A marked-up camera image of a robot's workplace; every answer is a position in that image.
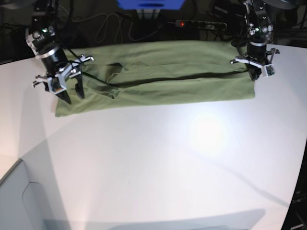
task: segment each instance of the power strip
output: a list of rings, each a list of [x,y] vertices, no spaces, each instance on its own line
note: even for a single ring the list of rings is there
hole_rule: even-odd
[[[222,30],[227,29],[226,23],[210,22],[210,21],[196,21],[196,20],[176,20],[176,27],[193,27],[201,30]]]

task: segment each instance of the folded garment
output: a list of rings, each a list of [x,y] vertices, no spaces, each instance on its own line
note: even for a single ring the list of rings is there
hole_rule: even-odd
[[[246,66],[230,65],[229,43],[151,42],[76,49],[95,61],[82,67],[85,99],[67,81],[71,104],[58,100],[56,116],[115,107],[249,99],[254,82]],[[66,52],[68,59],[74,57]]]

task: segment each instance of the white table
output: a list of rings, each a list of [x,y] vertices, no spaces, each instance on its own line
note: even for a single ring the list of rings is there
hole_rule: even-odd
[[[253,100],[54,117],[35,59],[0,66],[0,145],[64,230],[279,230],[307,138],[307,50],[279,46]]]

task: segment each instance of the green cloth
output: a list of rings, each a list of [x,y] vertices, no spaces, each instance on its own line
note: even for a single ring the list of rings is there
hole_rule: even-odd
[[[115,107],[248,99],[254,82],[229,43],[151,42],[74,50],[92,55],[82,70],[85,99],[67,81],[72,104],[58,100],[56,116]],[[68,59],[74,57],[66,52]]]

